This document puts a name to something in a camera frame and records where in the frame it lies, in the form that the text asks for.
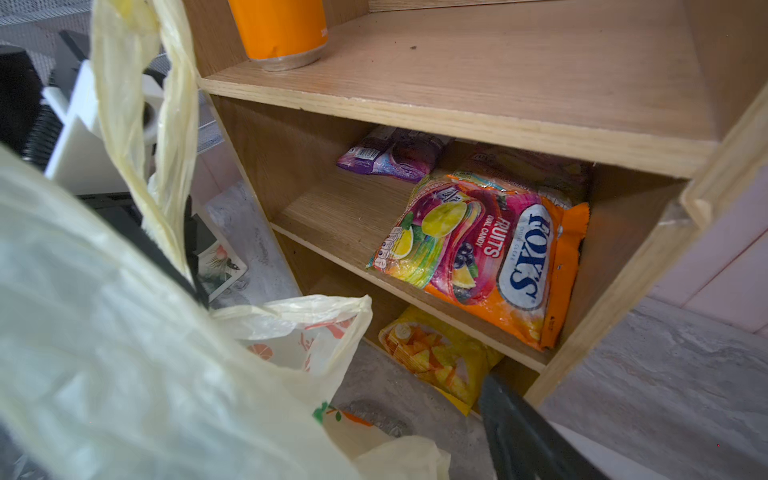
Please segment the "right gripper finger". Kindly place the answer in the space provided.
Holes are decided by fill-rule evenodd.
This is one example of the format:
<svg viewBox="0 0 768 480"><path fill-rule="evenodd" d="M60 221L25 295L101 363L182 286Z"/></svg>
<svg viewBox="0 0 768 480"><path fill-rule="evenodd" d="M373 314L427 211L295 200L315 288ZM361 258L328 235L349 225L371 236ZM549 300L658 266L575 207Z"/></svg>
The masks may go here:
<svg viewBox="0 0 768 480"><path fill-rule="evenodd" d="M501 376L485 378L478 405L499 479L607 479Z"/></svg>

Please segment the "orange print plastic bag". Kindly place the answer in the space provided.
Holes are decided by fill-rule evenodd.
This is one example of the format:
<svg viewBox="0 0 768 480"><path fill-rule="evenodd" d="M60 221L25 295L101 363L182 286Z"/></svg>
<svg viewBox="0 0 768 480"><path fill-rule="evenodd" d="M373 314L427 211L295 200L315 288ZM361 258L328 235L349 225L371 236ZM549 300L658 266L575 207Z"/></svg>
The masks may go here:
<svg viewBox="0 0 768 480"><path fill-rule="evenodd" d="M58 479L445 479L431 439L327 416L369 297L211 310L191 294L183 214L197 147L179 1L97 1L91 64L108 156L161 269L1 153L1 421Z"/></svg>

